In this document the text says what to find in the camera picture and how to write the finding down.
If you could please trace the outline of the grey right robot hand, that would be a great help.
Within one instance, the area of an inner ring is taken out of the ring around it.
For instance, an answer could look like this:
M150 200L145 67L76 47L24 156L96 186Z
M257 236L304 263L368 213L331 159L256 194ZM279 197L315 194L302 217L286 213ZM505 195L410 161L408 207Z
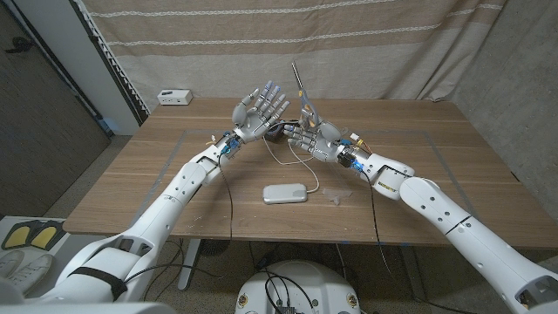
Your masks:
M366 151L357 150L355 146L342 144L340 131L330 122L322 122L313 131L285 125L283 133L289 137L289 144L300 147L324 162L338 162L349 167L354 160L364 162L371 156Z

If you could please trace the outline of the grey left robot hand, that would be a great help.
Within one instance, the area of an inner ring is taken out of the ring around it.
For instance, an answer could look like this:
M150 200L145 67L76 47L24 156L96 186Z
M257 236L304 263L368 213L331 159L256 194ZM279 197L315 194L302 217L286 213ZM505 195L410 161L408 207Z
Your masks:
M260 139L287 109L289 102L285 94L275 100L280 90L281 87L270 80L261 91L256 88L235 106L233 133L242 144Z

